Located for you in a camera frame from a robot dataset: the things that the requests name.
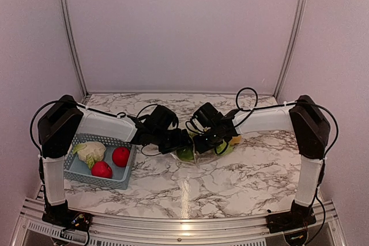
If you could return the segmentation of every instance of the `white marble table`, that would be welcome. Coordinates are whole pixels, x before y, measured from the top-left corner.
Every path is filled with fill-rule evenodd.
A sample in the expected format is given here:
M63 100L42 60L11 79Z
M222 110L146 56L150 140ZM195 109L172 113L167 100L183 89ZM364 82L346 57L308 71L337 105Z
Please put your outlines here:
M253 98L245 97L245 107ZM180 127L205 102L221 112L235 108L235 96L219 94L94 94L93 108L135 115L160 103L175 111ZM273 105L260 97L259 106ZM127 190L101 188L65 180L71 208L147 218L219 218L289 209L294 198L300 156L293 134L285 131L249 133L232 153L199 167L168 155L137 153Z

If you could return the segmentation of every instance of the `black cable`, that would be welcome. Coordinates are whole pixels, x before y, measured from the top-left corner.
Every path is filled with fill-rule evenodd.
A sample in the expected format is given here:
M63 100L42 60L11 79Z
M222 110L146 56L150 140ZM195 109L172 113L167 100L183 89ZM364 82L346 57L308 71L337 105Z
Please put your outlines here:
M323 229L324 224L325 224L326 211L325 211L325 208L324 208L324 205L323 205L322 201L318 198L318 190L315 193L315 198L317 199L317 201L319 202L319 204L321 204L322 209L323 209L323 223L322 223L321 227L318 229L318 231L315 233L315 235L313 235L313 237L311 239L309 239L309 241L306 242L305 245L311 243L313 241L313 239L315 239L317 237L317 235L321 232L321 230Z
M89 232L89 231L87 231L87 241L86 241L86 243L84 244L84 246L87 246L89 243L90 243L90 232Z
M141 112L143 112L144 110L146 110L147 108L149 108L149 107L151 107L151 106L160 106L159 104L150 104L150 105L147 105L146 107L143 107L143 109L142 110L140 110L139 112L138 112L138 114L136 115L136 118L138 118L139 117L139 115L141 114Z
M242 111L242 112L246 112L247 110L243 109L240 107L240 105L238 104L238 97L240 96L240 94L244 91L244 90L251 90L254 94L255 94L255 97L256 97L256 100L255 100L255 104L254 104L254 108L257 106L258 102L259 102L259 95L257 93L257 91L249 86L245 87L245 88L241 88L238 92L237 92L237 95L236 95L236 106L237 106L237 109Z
M158 155L160 155L161 153L159 152L159 153L157 153L157 154L155 154L155 155L147 155L147 154L145 154L142 150L146 147L147 145L145 145L145 146L143 146L142 148L141 148L141 153L142 153L142 155L144 155L144 156L147 156L147 157L155 157L155 156L158 156Z

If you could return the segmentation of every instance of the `plastic basket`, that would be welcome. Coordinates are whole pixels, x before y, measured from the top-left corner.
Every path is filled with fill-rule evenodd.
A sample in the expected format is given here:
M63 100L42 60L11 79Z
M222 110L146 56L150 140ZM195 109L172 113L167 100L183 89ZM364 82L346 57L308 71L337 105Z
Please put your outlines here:
M91 175L90 169L87 164L80 161L78 154L72 154L70 151L64 162L64 176L69 180L80 181L86 184L94 184L99 187L117 188L125 190L128 187L129 177L134 165L134 159L136 156L136 147L123 142L116 138L102 137L99 135L91 134L76 134L72 141L72 147L79 143L88 141L98 141L105 145L106 151L104 154L104 161L111 167L113 176L111 179L95 177ZM130 150L130 156L126 167L118 167L112 161L112 153L117 147L124 146Z

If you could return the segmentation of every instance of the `white wall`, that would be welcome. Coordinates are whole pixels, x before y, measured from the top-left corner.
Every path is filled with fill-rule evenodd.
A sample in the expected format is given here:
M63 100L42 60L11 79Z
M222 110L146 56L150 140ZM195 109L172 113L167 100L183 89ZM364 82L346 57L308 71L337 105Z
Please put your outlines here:
M33 113L63 94L80 100L58 0L0 0L0 245L39 185Z
M68 0L87 87L273 93L297 0Z
M280 100L310 94L329 108L340 138L322 191L333 198L348 245L368 245L369 0L308 0Z

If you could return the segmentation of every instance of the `black joint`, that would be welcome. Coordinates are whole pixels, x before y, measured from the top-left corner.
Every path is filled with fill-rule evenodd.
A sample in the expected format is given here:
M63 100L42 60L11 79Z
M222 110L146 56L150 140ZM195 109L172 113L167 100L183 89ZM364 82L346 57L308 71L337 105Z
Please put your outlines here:
M83 117L72 96L64 95L60 101L64 103L54 104L37 124L44 158L60 158L67 154Z
M330 132L330 124L313 100L300 96L289 110L300 154L306 158L323 159Z
M207 102L194 112L192 120L196 119L203 128L215 128L222 118L223 114Z

